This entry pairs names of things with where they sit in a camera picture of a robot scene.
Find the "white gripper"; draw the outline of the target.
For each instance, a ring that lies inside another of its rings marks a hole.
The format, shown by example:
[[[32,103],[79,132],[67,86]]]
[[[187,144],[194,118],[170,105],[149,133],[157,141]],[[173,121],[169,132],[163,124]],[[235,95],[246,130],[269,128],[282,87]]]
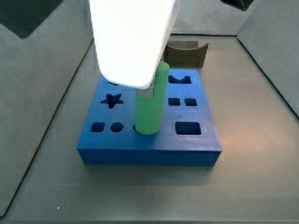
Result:
[[[98,65],[106,79],[151,99],[155,69],[178,16],[177,0],[89,0]]]

